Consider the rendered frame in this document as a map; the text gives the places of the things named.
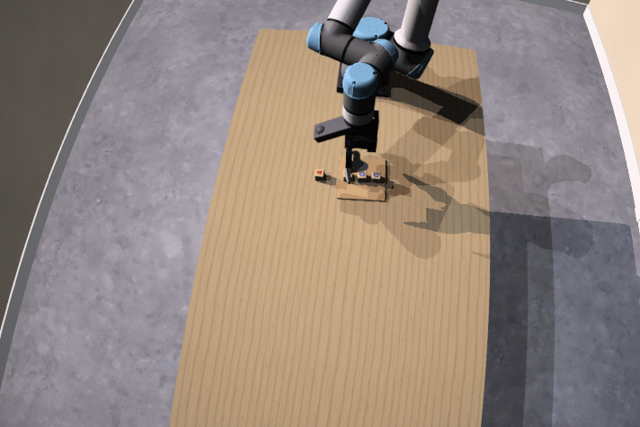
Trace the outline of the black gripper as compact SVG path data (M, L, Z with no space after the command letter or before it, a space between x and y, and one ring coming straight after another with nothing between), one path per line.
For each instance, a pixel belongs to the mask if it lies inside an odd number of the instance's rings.
M378 142L378 111L374 113L374 119L365 125L357 126L350 124L344 117L345 123L356 129L356 132L345 135L346 162L345 162L345 178L348 184L351 184L351 174L366 171L368 164L360 160L360 152L352 151L353 148L367 149L367 152L376 153ZM371 144L371 145L370 145ZM351 147L350 147L351 146ZM374 149L369 149L374 148ZM353 161L352 161L353 154Z

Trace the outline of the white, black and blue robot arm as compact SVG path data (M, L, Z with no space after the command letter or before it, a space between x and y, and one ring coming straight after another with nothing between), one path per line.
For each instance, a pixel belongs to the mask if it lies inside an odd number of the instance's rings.
M327 21L307 35L309 49L342 63L344 79L343 116L315 125L318 143L356 132L343 117L357 126L371 122L376 95L391 70L418 79L434 53L428 36L439 0L408 0L396 32L381 19L362 18L370 1L338 0Z

